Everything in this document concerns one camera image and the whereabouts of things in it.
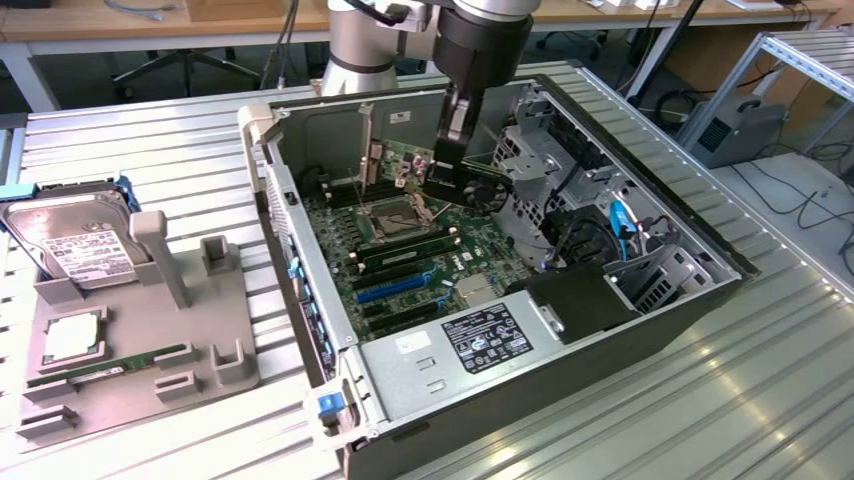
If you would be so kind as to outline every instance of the hard drive label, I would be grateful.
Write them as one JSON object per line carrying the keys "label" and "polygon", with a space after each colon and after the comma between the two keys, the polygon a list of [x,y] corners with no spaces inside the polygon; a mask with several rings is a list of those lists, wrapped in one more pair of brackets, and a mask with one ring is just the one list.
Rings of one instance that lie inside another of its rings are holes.
{"label": "hard drive label", "polygon": [[75,282],[134,271],[134,263],[112,230],[50,238],[44,240],[44,247]]}
{"label": "hard drive label", "polygon": [[534,350],[503,303],[442,324],[463,368],[481,373]]}

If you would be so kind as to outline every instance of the aluminum profile table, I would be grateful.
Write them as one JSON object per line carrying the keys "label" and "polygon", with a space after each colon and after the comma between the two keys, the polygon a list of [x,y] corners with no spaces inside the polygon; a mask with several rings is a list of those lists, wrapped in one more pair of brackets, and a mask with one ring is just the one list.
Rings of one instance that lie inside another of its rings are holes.
{"label": "aluminum profile table", "polygon": [[[405,478],[850,478],[850,289],[587,70],[551,63],[521,73],[553,77],[763,274],[661,354]],[[417,76],[402,86],[443,81]],[[0,255],[0,478],[340,477],[304,421],[308,385],[251,209],[235,116],[247,103],[312,94],[299,88],[31,116],[22,180],[123,169],[144,208],[167,212],[174,250],[214,232],[240,244],[264,380],[216,403],[24,456],[10,452],[14,348],[32,298],[32,267],[12,250]]]}
{"label": "aluminum profile table", "polygon": [[[830,132],[854,105],[854,30],[841,28],[801,32],[761,33],[747,47],[718,92],[709,104],[689,120],[679,143],[691,150],[711,123],[718,108],[733,94],[745,74],[753,70],[759,54],[773,55],[786,66],[797,69],[814,81],[828,87],[845,100],[845,105],[832,115],[803,149],[809,152],[818,141]],[[770,75],[757,87],[754,93],[763,93],[770,87],[778,72]]]}

